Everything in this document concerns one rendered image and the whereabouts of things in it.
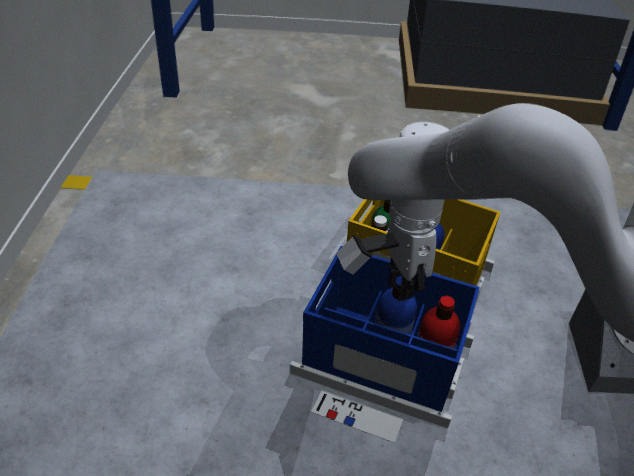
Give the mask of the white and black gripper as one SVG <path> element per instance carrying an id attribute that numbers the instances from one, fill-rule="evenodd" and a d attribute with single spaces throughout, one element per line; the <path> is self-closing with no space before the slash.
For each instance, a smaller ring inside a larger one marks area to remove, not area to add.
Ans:
<path id="1" fill-rule="evenodd" d="M 388 233 L 393 233 L 399 243 L 399 247 L 387 249 L 391 256 L 388 285 L 392 287 L 396 278 L 402 276 L 397 300 L 408 300 L 414 297 L 415 290 L 425 290 L 424 274 L 426 277 L 432 275 L 436 252 L 436 230 L 427 228 L 408 231 L 397 226 L 390 218 Z"/>

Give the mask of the white paper pick list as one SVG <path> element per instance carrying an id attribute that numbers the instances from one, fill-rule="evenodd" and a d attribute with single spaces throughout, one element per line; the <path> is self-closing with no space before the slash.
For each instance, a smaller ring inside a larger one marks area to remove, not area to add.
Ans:
<path id="1" fill-rule="evenodd" d="M 311 411 L 395 443 L 403 419 L 321 390 Z"/>

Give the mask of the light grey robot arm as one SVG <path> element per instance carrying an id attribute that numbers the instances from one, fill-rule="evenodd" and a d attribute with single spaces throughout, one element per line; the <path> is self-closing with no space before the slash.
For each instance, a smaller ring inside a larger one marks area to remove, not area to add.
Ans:
<path id="1" fill-rule="evenodd" d="M 522 103 L 451 130 L 412 123 L 398 138 L 360 148 L 348 181 L 361 199 L 391 200 L 391 220 L 408 231 L 434 229 L 445 199 L 513 198 L 533 207 L 555 227 L 594 306 L 634 354 L 634 204 L 622 228 L 604 153 L 572 118 Z"/>

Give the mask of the red bottle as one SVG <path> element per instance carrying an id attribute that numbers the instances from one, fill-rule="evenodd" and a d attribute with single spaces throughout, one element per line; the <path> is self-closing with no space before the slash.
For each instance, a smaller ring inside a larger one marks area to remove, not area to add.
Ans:
<path id="1" fill-rule="evenodd" d="M 460 332 L 460 320 L 454 312 L 454 299 L 443 296 L 438 306 L 428 310 L 422 318 L 418 337 L 455 348 Z"/>

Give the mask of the green bottle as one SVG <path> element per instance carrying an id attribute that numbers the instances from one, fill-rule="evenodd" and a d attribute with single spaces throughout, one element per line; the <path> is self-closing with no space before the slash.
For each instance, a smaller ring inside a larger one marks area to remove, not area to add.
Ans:
<path id="1" fill-rule="evenodd" d="M 381 206 L 381 207 L 379 207 L 379 208 L 378 208 L 378 209 L 374 212 L 373 217 L 372 217 L 372 225 L 371 225 L 371 227 L 373 226 L 373 221 L 374 221 L 374 218 L 375 218 L 376 216 L 381 215 L 381 216 L 384 216 L 384 217 L 386 217 L 386 218 L 387 218 L 387 223 L 388 223 L 388 224 L 387 224 L 387 230 L 388 230 L 388 227 L 389 227 L 389 222 L 390 222 L 390 216 L 389 216 L 390 203 L 391 203 L 391 200 L 385 200 L 385 201 L 384 201 L 384 205 L 383 205 L 383 206 Z"/>

